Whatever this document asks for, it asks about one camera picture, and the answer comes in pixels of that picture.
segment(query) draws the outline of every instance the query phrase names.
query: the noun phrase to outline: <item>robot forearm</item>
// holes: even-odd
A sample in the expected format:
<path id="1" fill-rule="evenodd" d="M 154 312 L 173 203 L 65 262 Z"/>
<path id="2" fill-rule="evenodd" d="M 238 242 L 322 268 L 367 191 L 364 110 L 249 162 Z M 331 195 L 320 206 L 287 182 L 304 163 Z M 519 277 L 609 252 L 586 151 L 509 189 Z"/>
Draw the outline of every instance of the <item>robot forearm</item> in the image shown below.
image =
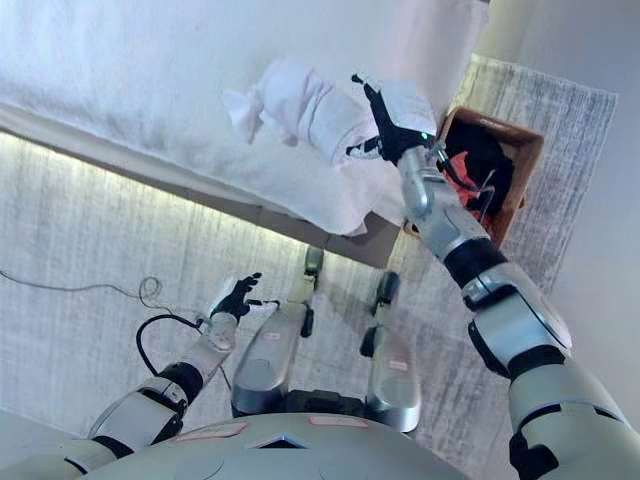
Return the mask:
<path id="1" fill-rule="evenodd" d="M 640 437 L 600 382 L 571 358 L 560 315 L 430 167 L 437 154 L 416 147 L 398 162 L 405 201 L 423 242 L 475 313 L 474 346 L 489 369 L 511 380 L 512 465 L 522 479 L 636 478 Z"/>
<path id="2" fill-rule="evenodd" d="M 188 406 L 233 351 L 237 324 L 227 312 L 213 314 L 180 361 L 110 405 L 88 439 L 16 464 L 2 472 L 2 478 L 76 478 L 177 435 Z"/>

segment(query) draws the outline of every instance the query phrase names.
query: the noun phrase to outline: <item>silver robot arm segment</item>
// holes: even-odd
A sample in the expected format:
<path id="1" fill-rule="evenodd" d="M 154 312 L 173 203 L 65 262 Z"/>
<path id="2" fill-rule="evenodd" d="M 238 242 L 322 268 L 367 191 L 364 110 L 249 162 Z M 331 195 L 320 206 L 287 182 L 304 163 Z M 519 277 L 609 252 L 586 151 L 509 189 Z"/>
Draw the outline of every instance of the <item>silver robot arm segment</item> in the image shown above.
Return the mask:
<path id="1" fill-rule="evenodd" d="M 91 428 L 88 439 L 67 442 L 0 475 L 11 480 L 77 478 L 174 437 L 182 429 L 188 406 L 233 351 L 237 325 L 233 314 L 213 313 L 203 335 L 180 361 L 111 404 Z"/>
<path id="2" fill-rule="evenodd" d="M 371 104 L 380 155 L 400 171 L 409 219 L 475 313 L 474 346 L 490 370 L 511 380 L 510 460 L 520 478 L 639 478 L 640 436 L 571 358 L 571 336 L 558 312 L 460 205 L 440 172 L 444 146 L 387 109 L 392 97 L 384 87 L 353 80 L 363 83 Z"/>

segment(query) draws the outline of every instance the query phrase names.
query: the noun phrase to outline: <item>white bed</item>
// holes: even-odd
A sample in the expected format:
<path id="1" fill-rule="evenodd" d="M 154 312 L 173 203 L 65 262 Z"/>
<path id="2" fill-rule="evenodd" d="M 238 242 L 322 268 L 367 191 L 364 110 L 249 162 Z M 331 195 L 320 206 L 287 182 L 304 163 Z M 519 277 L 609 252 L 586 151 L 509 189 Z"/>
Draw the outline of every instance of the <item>white bed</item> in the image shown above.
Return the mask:
<path id="1" fill-rule="evenodd" d="M 441 117 L 481 0 L 0 0 L 0 128 L 125 174 L 304 219 L 328 234 L 403 219 L 382 161 L 335 170 L 311 148 L 234 134 L 220 94 L 292 55 L 345 92 L 354 71 L 414 80 Z"/>

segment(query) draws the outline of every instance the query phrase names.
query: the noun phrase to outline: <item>gray carpet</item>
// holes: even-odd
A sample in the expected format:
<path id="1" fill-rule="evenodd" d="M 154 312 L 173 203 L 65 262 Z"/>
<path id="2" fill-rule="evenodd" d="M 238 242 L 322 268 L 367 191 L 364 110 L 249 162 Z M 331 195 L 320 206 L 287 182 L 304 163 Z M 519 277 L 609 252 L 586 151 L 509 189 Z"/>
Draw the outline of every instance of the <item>gray carpet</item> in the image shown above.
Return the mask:
<path id="1" fill-rule="evenodd" d="M 615 97 L 475 58 L 458 101 L 546 136 L 528 206 L 506 251 L 548 291 Z M 113 282 L 135 291 L 153 274 L 164 282 L 158 301 L 189 314 L 206 309 L 230 273 L 263 272 L 259 298 L 285 297 L 300 273 L 305 245 L 267 230 L 7 135 L 0 135 L 0 160 L 0 268 L 23 278 L 67 286 Z M 483 368 L 466 338 L 470 316 L 457 289 L 418 241 L 401 236 L 389 266 L 403 280 L 395 325 L 415 347 L 422 371 L 417 440 L 477 477 L 504 425 L 506 384 Z M 301 342 L 292 387 L 364 394 L 368 361 L 357 348 L 380 275 L 326 256 L 314 298 L 316 330 Z M 151 314 L 112 291 L 64 294 L 0 280 L 0 407 L 86 433 L 104 407 L 146 377 L 134 334 Z M 261 320 L 243 323 L 230 372 Z M 192 339 L 162 324 L 146 344 L 162 365 Z M 216 377 L 187 426 L 228 415 L 228 392 Z"/>

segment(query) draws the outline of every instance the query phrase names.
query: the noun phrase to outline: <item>white towel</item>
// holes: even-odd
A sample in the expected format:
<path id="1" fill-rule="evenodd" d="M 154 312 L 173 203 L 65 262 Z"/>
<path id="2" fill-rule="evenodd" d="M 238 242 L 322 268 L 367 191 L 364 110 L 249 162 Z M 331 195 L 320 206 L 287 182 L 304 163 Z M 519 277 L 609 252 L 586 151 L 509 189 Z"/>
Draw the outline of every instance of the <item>white towel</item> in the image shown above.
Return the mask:
<path id="1" fill-rule="evenodd" d="M 287 145 L 309 143 L 334 167 L 350 161 L 348 146 L 377 135 L 368 109 L 290 57 L 273 62 L 247 93 L 226 89 L 222 101 L 247 143 L 264 123 Z"/>

